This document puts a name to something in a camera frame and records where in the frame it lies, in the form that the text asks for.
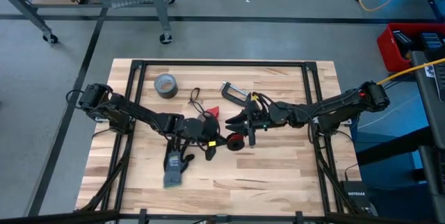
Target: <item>red bin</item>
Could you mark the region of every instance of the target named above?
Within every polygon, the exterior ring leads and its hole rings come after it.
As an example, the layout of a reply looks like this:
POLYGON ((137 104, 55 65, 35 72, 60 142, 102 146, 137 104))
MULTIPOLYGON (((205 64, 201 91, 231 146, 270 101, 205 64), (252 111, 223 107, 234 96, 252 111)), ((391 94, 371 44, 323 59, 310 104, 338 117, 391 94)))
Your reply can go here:
POLYGON ((398 50, 396 39, 392 31, 400 30, 412 40, 419 39, 421 32, 437 32, 445 35, 444 24, 412 24, 390 23, 383 33, 377 38, 378 48, 382 54, 385 66, 390 72, 400 72, 411 67, 411 60, 402 57, 398 50))

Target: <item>gray duct tape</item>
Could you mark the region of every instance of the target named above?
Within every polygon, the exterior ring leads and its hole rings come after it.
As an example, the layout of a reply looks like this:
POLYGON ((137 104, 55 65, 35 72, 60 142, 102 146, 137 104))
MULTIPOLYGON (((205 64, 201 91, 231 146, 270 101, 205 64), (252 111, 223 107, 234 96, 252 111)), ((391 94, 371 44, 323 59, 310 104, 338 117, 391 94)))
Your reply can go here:
POLYGON ((170 99, 178 93, 178 85, 171 74, 161 74, 154 80, 154 89, 159 96, 170 99))

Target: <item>gray floor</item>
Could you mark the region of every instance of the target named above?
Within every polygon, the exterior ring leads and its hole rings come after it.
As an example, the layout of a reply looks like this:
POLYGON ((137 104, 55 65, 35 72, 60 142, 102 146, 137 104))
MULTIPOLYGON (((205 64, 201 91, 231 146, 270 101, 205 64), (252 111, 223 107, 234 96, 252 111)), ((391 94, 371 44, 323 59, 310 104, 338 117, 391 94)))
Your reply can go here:
MULTIPOLYGON (((364 12, 354 0, 248 1, 177 0, 169 13, 434 18, 426 0, 395 0, 376 13, 364 12)), ((374 7, 384 0, 364 1, 374 7)), ((443 0, 436 1, 443 6, 443 0)), ((0 0, 0 13, 18 12, 0 0)), ((39 13, 97 15, 99 10, 42 9, 39 13)), ((153 15, 153 11, 125 8, 109 14, 153 15)), ((65 108, 65 93, 76 79, 95 22, 48 24, 59 45, 45 44, 30 22, 0 21, 0 218, 22 216, 28 207, 65 108)), ((385 25, 173 22, 172 28, 175 41, 164 46, 157 40, 159 23, 105 22, 84 84, 106 82, 114 58, 333 60, 342 90, 387 76, 376 44, 385 25)), ((403 83, 388 93, 391 106, 382 113, 363 114, 360 131, 399 136, 426 125, 414 83, 403 83), (395 121, 403 127, 386 127, 395 121)), ((83 113, 74 114, 42 214, 73 210, 94 128, 83 113)))

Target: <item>wooden tabletop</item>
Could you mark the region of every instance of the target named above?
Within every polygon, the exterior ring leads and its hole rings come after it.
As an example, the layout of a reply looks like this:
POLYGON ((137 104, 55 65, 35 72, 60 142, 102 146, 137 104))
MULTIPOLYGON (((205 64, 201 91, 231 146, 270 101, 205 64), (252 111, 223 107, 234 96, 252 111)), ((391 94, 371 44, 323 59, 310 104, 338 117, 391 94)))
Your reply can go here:
MULTIPOLYGON (((131 61, 113 61, 108 84, 115 93, 124 94, 131 61)), ((317 61, 317 66, 323 97, 338 95, 340 88, 334 63, 317 61)), ((313 80, 311 77, 309 80, 314 91, 313 80)), ((223 81, 246 92, 264 93, 275 101, 306 102, 300 67, 153 65, 147 68, 140 104, 159 113, 197 117, 197 111, 187 102, 192 89, 199 87, 205 109, 220 107, 221 134, 226 136, 229 131, 224 128, 224 121, 238 114, 241 107, 223 99, 218 92, 223 81), (162 99, 154 90, 154 79, 163 73, 172 74, 177 80, 179 92, 172 99, 162 99)), ((98 124, 96 131, 107 128, 108 124, 98 124)), ((340 130, 349 133, 346 127, 340 130)), ((84 206, 105 181, 114 140, 112 132, 93 139, 76 208, 84 206)), ((218 147, 212 161, 206 161, 203 151, 197 147, 189 147, 186 153, 193 153, 195 159, 183 173, 182 185, 164 189, 165 139, 145 123, 137 122, 121 212, 138 214, 141 208, 146 208, 151 214, 292 216, 295 211, 302 211, 304 216, 323 215, 314 147, 307 139, 306 127, 257 131, 254 148, 248 147, 247 138, 245 141, 246 147, 238 152, 218 147)), ((357 163, 354 146, 348 137, 337 134, 332 137, 332 149, 339 179, 343 179, 344 170, 357 163)), ((348 170, 348 177, 360 179, 357 166, 348 170)), ((329 182, 327 188, 331 209, 335 210, 329 182)))

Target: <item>table frame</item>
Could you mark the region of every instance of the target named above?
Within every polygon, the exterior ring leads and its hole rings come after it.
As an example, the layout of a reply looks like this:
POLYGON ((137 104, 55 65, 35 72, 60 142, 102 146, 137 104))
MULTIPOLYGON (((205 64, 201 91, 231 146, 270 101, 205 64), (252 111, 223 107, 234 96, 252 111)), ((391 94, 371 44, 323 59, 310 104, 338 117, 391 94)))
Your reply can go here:
MULTIPOLYGON (((125 91, 125 98, 129 99, 133 89, 133 83, 136 78, 136 71, 140 70, 138 85, 136 88, 136 96, 134 102, 139 104, 142 95, 144 84, 144 77, 147 67, 151 65, 202 65, 202 66, 260 66, 260 67, 300 67, 302 70, 303 84, 305 87, 306 100, 308 104, 312 103, 311 87, 309 85, 309 72, 311 72, 314 80, 314 88, 316 92, 317 101, 323 100, 321 94, 321 85, 318 78, 318 70, 316 62, 302 62, 302 61, 145 61, 133 60, 131 62, 129 78, 127 81, 127 88, 125 91)), ((121 214, 120 208, 122 205, 122 196, 124 193, 125 180, 129 165, 129 158, 131 146, 133 144, 134 129, 127 137, 124 152, 118 160, 119 149, 122 142, 122 134, 116 134, 115 144, 112 151, 110 166, 108 168, 108 177, 103 186, 97 192, 96 196, 92 198, 91 202, 80 210, 68 214, 55 214, 46 216, 31 216, 25 218, 12 218, 0 220, 3 223, 97 223, 104 221, 116 221, 120 219, 139 220, 140 224, 149 223, 150 220, 196 220, 196 219, 210 219, 217 223, 227 223, 231 221, 286 221, 294 224, 303 224, 304 222, 322 222, 322 223, 409 223, 406 221, 389 220, 367 214, 359 214, 355 212, 355 204, 349 200, 345 191, 342 189, 335 168, 334 154, 332 151, 331 140, 324 136, 327 162, 321 152, 319 143, 320 136, 313 136, 314 141, 314 155, 316 157, 318 178, 320 184, 321 198, 323 204, 324 216, 303 216, 301 211, 296 211, 295 216, 239 216, 239 215, 195 215, 195 214, 148 214, 146 209, 141 209, 139 214, 121 214), (114 208, 108 209, 111 184, 120 175, 118 182, 118 189, 114 208), (330 180, 334 189, 334 197, 337 207, 337 212, 330 210, 329 198, 327 194, 327 185, 325 176, 330 180), (99 202, 102 202, 99 211, 95 211, 99 202), (345 214, 343 204, 348 208, 349 213, 345 214)))

